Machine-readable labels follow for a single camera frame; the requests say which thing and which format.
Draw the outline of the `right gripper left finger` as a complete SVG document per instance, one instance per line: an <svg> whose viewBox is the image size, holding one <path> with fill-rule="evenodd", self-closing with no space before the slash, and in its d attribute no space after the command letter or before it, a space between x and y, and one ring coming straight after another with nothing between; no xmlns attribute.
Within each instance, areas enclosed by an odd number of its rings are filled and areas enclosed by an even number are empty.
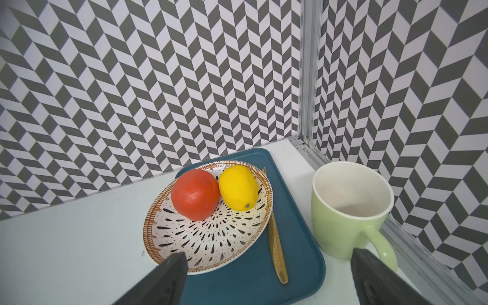
<svg viewBox="0 0 488 305"><path fill-rule="evenodd" d="M114 304L180 304L188 269L185 253L174 253Z"/></svg>

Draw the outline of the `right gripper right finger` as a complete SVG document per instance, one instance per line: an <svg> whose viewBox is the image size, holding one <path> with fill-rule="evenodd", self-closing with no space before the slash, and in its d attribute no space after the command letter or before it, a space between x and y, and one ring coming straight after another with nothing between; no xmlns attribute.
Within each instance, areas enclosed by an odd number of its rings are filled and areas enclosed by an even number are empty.
<svg viewBox="0 0 488 305"><path fill-rule="evenodd" d="M351 268L360 304L430 303L369 250L353 249Z"/></svg>

